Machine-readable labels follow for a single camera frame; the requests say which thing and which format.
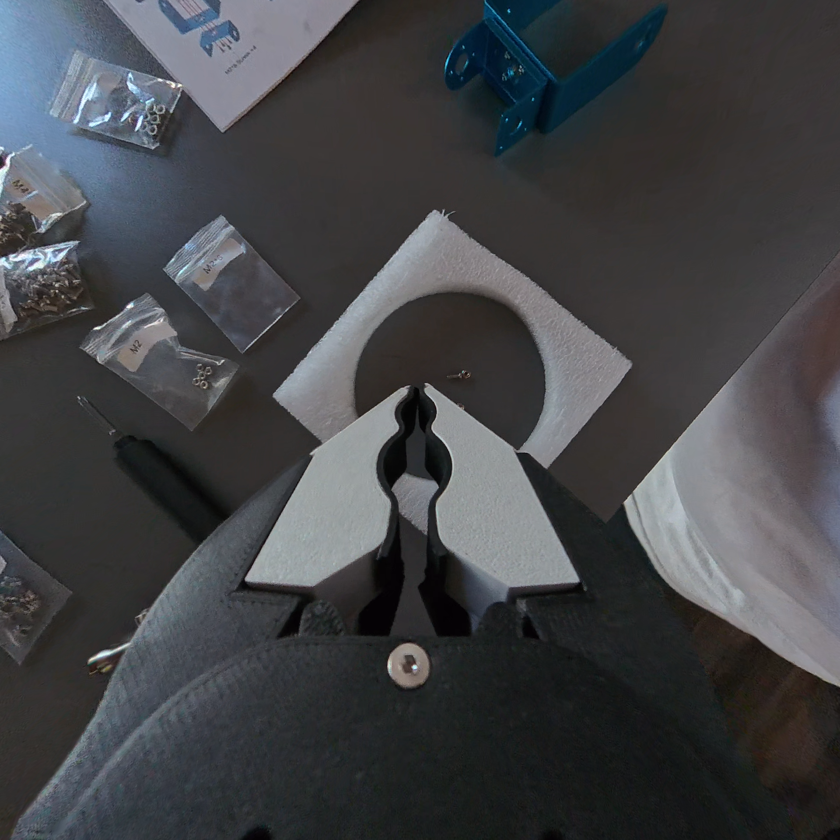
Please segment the dark grey desk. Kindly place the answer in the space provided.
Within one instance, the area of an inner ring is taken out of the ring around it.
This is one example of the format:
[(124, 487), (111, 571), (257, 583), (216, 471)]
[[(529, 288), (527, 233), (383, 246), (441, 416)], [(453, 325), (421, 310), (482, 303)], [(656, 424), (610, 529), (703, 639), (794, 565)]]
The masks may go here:
[[(112, 460), (83, 395), (232, 511), (315, 445), (280, 383), (433, 211), (632, 362), (552, 472), (610, 517), (838, 251), (838, 2), (668, 2), (651, 50), (550, 134), (492, 153), (500, 105), (444, 63), (480, 2), (359, 2), (219, 132), (189, 99), (162, 152), (48, 105), (74, 49), (173, 78), (101, 2), (2, 2), (2, 146), (33, 144), (90, 206), (95, 311), (2, 343), (2, 530), (72, 598), (2, 655), (2, 838), (67, 756), (117, 644), (193, 550)], [(240, 353), (165, 274), (225, 217), (299, 296)], [(238, 365), (193, 430), (81, 349), (151, 294), (181, 343)]]

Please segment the group of small screw bags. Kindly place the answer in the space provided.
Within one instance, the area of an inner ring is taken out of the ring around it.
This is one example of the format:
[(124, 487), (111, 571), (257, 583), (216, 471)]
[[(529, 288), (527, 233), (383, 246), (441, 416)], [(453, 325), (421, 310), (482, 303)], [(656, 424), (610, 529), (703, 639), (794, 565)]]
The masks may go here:
[[(49, 113), (75, 129), (156, 151), (182, 85), (75, 51)], [(88, 205), (78, 185), (32, 146), (2, 150), (2, 341), (93, 310), (78, 240), (45, 243)], [(202, 227), (164, 268), (236, 350), (250, 349), (299, 300), (223, 216)], [(184, 346), (151, 294), (95, 327), (80, 348), (187, 429), (233, 384), (238, 365)], [(2, 650), (22, 664), (70, 598), (2, 534)]]

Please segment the white foam sheet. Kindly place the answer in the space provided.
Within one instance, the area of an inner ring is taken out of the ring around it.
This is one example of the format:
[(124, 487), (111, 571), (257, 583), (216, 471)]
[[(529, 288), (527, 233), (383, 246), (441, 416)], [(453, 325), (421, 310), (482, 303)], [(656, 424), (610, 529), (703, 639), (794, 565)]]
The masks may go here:
[(544, 397), (520, 451), (551, 467), (632, 363), (519, 270), (433, 211), (411, 233), (274, 393), (276, 402), (318, 440), (358, 417), (354, 384), (371, 336), (396, 310), (419, 298), (467, 293), (514, 312), (539, 351)]

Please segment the person's white shirt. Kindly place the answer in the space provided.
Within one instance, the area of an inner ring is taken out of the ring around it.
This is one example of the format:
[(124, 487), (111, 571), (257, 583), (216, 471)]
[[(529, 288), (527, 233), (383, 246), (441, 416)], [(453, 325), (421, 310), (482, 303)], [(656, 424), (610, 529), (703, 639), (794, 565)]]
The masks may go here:
[(839, 260), (625, 500), (677, 593), (839, 685)]

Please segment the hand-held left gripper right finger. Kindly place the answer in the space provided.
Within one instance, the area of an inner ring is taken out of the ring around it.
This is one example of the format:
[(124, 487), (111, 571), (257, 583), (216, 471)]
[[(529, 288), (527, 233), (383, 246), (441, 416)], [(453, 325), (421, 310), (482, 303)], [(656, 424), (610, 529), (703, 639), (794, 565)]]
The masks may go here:
[(496, 603), (578, 589), (519, 452), (431, 385), (420, 392), (420, 426), (437, 486), (420, 595), (436, 635), (469, 635)]

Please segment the white instruction booklet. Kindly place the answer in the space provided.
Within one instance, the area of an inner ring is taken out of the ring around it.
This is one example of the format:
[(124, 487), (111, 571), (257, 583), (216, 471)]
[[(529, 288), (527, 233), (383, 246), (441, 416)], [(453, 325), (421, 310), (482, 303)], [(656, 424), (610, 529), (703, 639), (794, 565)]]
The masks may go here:
[(221, 131), (275, 89), (355, 1), (108, 1)]

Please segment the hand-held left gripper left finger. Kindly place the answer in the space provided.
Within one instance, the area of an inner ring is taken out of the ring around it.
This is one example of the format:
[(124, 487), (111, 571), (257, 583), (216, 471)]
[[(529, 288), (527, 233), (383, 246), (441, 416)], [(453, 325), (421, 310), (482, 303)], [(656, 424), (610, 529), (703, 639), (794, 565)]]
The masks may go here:
[(311, 453), (248, 587), (325, 601), (358, 634), (390, 634), (405, 580), (393, 487), (417, 402), (415, 386), (399, 388)]

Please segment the small silver cross wrench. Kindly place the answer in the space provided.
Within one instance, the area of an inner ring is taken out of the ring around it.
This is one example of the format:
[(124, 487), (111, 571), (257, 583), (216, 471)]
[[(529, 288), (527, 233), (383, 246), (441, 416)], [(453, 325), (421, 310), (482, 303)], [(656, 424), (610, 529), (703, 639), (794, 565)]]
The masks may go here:
[(134, 636), (137, 634), (149, 611), (150, 608), (147, 607), (134, 617), (134, 630), (122, 642), (105, 648), (89, 657), (86, 665), (89, 676), (105, 676), (113, 672), (130, 648)]

